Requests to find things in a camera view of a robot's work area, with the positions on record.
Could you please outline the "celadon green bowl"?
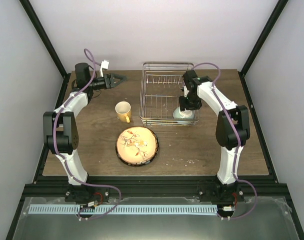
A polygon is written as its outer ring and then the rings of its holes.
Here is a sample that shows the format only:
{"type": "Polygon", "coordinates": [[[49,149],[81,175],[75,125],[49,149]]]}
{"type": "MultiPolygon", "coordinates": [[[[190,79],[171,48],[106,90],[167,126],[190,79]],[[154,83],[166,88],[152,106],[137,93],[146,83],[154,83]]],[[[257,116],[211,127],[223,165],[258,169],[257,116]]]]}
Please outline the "celadon green bowl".
{"type": "Polygon", "coordinates": [[[179,125],[189,125],[194,121],[194,111],[181,111],[180,107],[177,107],[173,112],[173,118],[177,120],[179,125]]]}

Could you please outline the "yellow mug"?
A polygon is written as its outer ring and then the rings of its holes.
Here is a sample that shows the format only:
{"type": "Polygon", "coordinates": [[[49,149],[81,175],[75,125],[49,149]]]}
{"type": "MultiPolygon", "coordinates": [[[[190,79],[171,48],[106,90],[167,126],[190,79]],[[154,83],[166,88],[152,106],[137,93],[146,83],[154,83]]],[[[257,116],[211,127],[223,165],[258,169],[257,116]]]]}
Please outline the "yellow mug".
{"type": "Polygon", "coordinates": [[[115,105],[115,112],[120,121],[130,123],[131,105],[126,101],[120,101],[115,105]]]}

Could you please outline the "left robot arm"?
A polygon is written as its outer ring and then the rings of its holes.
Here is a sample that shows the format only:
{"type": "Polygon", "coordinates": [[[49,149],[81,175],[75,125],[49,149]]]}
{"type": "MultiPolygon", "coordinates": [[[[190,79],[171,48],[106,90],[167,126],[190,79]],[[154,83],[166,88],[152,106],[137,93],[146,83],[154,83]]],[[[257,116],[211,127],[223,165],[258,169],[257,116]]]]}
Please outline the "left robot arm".
{"type": "Polygon", "coordinates": [[[104,74],[108,64],[107,60],[102,61],[98,71],[85,62],[76,64],[76,79],[69,96],[54,111],[43,114],[44,144],[61,162],[68,177],[68,197],[73,200],[88,202],[95,192],[77,151],[79,134],[76,117],[90,103],[95,91],[115,88],[127,79],[116,73],[104,74]]]}

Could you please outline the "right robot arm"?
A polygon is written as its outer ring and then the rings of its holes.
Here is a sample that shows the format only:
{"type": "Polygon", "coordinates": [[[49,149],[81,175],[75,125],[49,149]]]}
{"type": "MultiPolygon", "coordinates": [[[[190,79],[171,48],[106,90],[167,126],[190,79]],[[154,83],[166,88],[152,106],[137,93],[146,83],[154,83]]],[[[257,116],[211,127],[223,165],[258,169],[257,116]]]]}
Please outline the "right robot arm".
{"type": "Polygon", "coordinates": [[[216,175],[213,194],[221,202],[228,200],[236,191],[238,164],[241,152],[250,137],[248,109],[237,105],[226,97],[207,76],[199,77],[195,70],[186,71],[183,76],[184,95],[179,97],[179,107],[173,116],[191,119],[194,111],[202,107],[202,101],[217,116],[215,137],[221,147],[220,166],[216,175]]]}

